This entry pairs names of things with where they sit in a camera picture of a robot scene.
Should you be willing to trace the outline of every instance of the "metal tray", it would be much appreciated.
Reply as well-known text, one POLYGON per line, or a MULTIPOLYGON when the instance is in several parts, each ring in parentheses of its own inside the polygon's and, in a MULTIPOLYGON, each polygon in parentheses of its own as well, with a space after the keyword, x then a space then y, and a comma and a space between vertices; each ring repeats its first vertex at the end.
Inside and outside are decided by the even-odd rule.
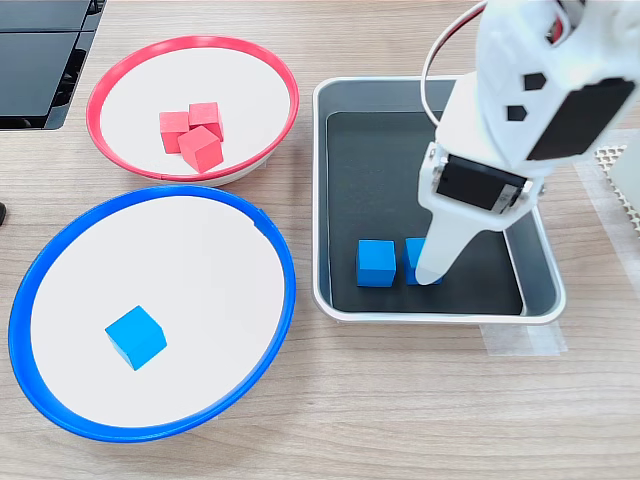
MULTIPOLYGON (((456 77, 429 80, 442 111, 456 77)), ((540 215, 506 232, 482 232, 441 285, 407 286, 404 239, 425 236, 431 213, 418 205, 418 171, 434 128, 418 78, 337 78, 313 97, 313 294, 342 322, 540 325, 564 310, 566 294, 540 215), (391 288, 359 288, 359 239, 394 240, 391 288)))

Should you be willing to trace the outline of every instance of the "white cable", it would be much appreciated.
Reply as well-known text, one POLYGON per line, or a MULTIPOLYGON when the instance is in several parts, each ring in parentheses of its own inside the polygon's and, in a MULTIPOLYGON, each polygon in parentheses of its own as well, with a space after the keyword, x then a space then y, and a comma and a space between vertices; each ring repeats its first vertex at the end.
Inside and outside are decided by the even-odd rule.
POLYGON ((440 36, 436 39, 435 43, 429 50, 427 54, 427 58, 424 61, 424 67, 422 67, 422 76, 420 77, 420 98, 422 100, 422 106, 424 111, 427 113, 431 122, 437 127, 440 124, 440 121, 436 118, 435 114, 431 110, 431 107, 427 103, 427 74, 429 73, 429 67, 431 67, 431 63, 433 62, 438 50, 446 43, 446 41, 451 36, 451 32, 453 32, 458 26, 464 25, 466 22, 471 20, 471 18, 475 17, 480 11, 484 10, 487 5, 487 0, 483 0, 478 2, 469 10, 460 15, 457 19, 455 19, 451 25, 444 29, 444 31, 440 34, 440 36))

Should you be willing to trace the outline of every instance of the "white grid mat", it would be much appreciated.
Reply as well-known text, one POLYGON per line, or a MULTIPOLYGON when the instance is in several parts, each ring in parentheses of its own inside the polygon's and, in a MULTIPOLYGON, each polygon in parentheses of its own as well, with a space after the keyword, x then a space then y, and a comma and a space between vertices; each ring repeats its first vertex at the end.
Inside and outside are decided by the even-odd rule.
POLYGON ((609 177, 609 171, 611 170, 611 167, 613 167, 613 165, 616 163, 618 158, 620 158, 620 155, 622 155, 626 148, 626 145, 607 145, 600 147, 595 152, 595 159, 602 170, 604 170, 604 173, 607 176, 609 183, 611 184, 611 188, 613 188, 613 191, 620 200, 620 203, 622 203, 622 206, 624 207, 627 215, 629 216, 629 219, 631 220, 631 223, 633 224, 634 230, 640 237, 640 214, 638 214, 638 212, 633 208, 633 205, 629 203, 623 193, 618 188, 616 188, 614 183, 611 181, 611 177, 609 177))

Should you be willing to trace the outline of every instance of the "wooden table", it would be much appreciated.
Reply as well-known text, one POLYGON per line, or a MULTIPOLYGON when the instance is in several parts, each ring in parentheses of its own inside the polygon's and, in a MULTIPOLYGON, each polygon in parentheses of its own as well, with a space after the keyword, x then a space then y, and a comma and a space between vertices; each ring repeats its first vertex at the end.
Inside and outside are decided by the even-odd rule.
MULTIPOLYGON (((640 304, 573 168, 553 176, 541 205, 568 290, 568 353, 490 357, 477 327, 341 326, 312 301, 312 89, 333 76, 418 74, 431 42, 468 6, 109 2, 65 126, 0 132, 9 208, 0 228, 1 478, 640 478, 640 304), (22 394, 7 350, 11 304, 64 225, 154 184, 93 146, 84 120, 93 86, 134 50, 196 33, 262 44, 298 78, 293 131, 267 169, 228 187, 266 210, 289 242, 296 314, 270 370, 221 418, 151 444, 96 443, 49 423, 22 394)), ((434 72, 471 70, 474 35, 456 35, 434 72)))

